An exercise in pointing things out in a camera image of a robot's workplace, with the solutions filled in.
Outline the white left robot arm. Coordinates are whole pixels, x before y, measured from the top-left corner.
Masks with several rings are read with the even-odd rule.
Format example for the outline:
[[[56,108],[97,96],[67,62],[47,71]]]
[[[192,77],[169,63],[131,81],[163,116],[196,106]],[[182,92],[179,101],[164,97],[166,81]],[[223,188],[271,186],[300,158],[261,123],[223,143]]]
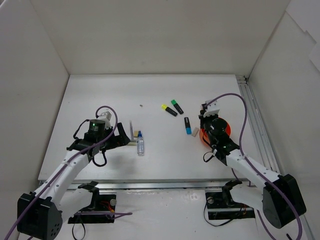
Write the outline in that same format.
[[[53,240],[69,218],[83,209],[96,209],[100,204],[97,182],[79,185],[70,196],[66,192],[96,155],[129,142],[122,123],[112,127],[107,119],[89,120],[88,131],[83,138],[74,137],[61,164],[45,183],[18,199],[17,231],[40,240]]]

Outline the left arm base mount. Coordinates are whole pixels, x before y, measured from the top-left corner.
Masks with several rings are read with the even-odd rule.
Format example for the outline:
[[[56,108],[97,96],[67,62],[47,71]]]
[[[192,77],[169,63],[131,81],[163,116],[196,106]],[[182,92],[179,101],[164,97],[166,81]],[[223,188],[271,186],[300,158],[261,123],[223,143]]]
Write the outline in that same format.
[[[88,190],[93,193],[91,202],[88,206],[83,207],[78,212],[89,212],[86,214],[75,215],[70,217],[68,224],[113,224],[115,215],[108,215],[96,212],[111,213],[116,210],[117,195],[115,193],[101,193],[97,188],[97,182],[83,183],[77,188]]]

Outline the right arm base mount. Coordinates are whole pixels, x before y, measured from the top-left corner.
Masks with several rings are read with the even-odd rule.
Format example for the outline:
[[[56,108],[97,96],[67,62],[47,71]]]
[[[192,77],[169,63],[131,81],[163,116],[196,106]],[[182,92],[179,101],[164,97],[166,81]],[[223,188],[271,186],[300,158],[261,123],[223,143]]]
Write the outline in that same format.
[[[211,221],[222,221],[213,223],[215,227],[226,225],[235,220],[254,219],[255,211],[252,207],[233,200],[227,200],[227,194],[222,189],[205,191],[205,205],[203,210],[204,219]]]

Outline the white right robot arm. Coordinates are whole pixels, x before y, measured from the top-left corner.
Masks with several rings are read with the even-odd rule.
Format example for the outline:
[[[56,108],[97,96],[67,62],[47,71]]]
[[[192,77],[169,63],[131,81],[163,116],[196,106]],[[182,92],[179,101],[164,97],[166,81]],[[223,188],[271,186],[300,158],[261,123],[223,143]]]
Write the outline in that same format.
[[[245,176],[255,188],[240,180],[229,181],[222,188],[221,200],[227,206],[243,203],[264,214],[268,222],[281,229],[307,211],[296,179],[272,171],[241,152],[240,146],[227,134],[227,122],[219,109],[203,108],[199,112],[203,141],[213,157]]]

